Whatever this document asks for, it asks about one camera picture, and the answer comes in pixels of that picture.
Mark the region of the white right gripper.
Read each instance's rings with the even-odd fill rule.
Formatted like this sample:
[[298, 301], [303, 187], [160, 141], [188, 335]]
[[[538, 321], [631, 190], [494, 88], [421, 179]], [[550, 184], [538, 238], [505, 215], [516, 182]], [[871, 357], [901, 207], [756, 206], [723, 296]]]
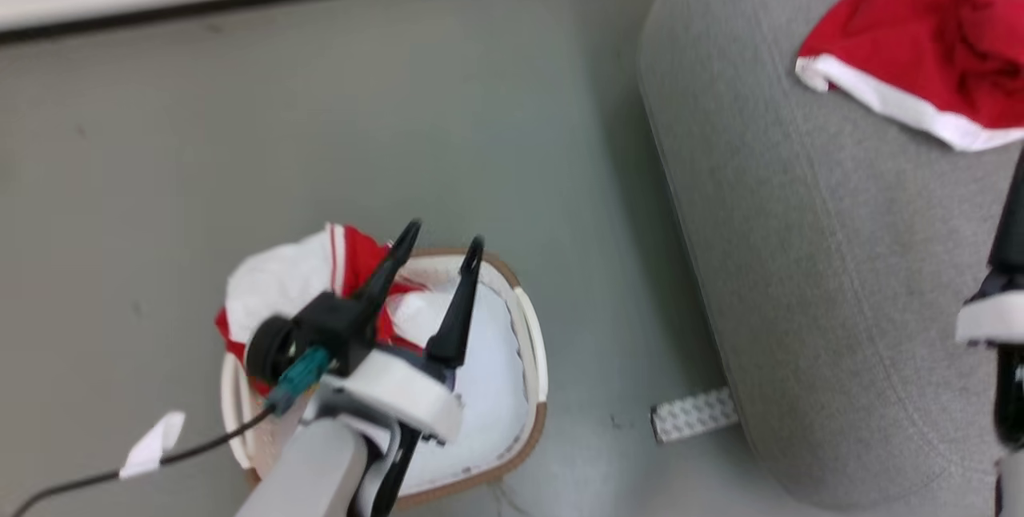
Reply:
[[989, 254], [993, 270], [958, 312], [966, 345], [1024, 346], [1024, 150], [1020, 150]]

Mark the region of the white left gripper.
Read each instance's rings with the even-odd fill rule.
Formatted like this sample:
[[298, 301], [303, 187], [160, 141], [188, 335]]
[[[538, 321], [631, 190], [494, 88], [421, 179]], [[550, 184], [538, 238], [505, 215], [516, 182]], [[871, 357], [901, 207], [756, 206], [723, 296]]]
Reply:
[[[389, 246], [352, 230], [352, 299], [358, 302], [362, 320], [372, 325], [375, 339], [399, 338], [386, 309], [388, 298], [421, 290], [420, 285], [398, 276], [412, 257], [421, 228], [421, 219], [411, 219]], [[483, 254], [484, 239], [476, 235], [458, 269], [445, 317], [425, 345], [424, 356], [432, 367], [457, 370], [465, 362]], [[372, 350], [350, 375], [321, 377], [315, 410], [325, 411], [341, 398], [406, 423], [439, 442], [457, 439], [463, 426], [463, 405], [445, 382], [384, 350]]]

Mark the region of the white basket with brown rim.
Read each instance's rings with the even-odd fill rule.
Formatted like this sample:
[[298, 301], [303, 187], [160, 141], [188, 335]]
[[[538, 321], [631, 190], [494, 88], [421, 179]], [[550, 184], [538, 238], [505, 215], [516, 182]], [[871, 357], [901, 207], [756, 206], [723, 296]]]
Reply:
[[[417, 250], [406, 264], [406, 279], [444, 287], [458, 277], [464, 251]], [[512, 269], [484, 252], [479, 274], [483, 291], [483, 331], [470, 336], [467, 361], [456, 389], [463, 404], [458, 439], [445, 447], [417, 448], [395, 509], [406, 510], [446, 496], [461, 494], [502, 479], [534, 453], [547, 416], [549, 375], [542, 330], [534, 302]], [[225, 353], [220, 374], [224, 429], [233, 431], [263, 404], [233, 355]], [[234, 462], [252, 487], [278, 462], [279, 451], [298, 425], [308, 396], [281, 421], [265, 421], [230, 444]]]

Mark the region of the grey fabric sofa seat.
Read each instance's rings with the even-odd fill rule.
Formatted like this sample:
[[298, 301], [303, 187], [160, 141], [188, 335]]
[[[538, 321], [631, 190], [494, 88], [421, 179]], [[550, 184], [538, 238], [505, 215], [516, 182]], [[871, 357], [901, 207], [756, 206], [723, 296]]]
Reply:
[[992, 517], [994, 353], [955, 342], [1020, 152], [799, 82], [838, 0], [655, 0], [639, 82], [746, 443], [834, 512]]

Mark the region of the white and red garment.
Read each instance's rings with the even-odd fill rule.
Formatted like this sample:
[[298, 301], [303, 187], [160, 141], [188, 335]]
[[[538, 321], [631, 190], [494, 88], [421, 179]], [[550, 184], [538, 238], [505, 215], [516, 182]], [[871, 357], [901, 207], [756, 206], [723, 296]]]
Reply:
[[[228, 276], [226, 301], [215, 325], [226, 342], [227, 352], [242, 368], [246, 344], [267, 318], [274, 315], [292, 318], [325, 291], [337, 297], [352, 298], [353, 229], [356, 228], [329, 222], [310, 236], [256, 252], [237, 266]], [[399, 330], [396, 312], [398, 302], [414, 301], [426, 288], [421, 283], [400, 276], [399, 279], [420, 285], [421, 290], [388, 298], [386, 309], [399, 338], [376, 339], [374, 349], [391, 349], [418, 357], [424, 351], [424, 342], [414, 341]], [[268, 386], [247, 373], [246, 377], [261, 396], [267, 396], [278, 386]]]

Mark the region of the red garment with white hem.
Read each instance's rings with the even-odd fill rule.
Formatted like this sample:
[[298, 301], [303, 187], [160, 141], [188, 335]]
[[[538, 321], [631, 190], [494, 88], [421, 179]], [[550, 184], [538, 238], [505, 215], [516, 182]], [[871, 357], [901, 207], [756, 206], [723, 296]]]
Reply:
[[796, 75], [954, 150], [1024, 141], [1024, 0], [840, 0]]

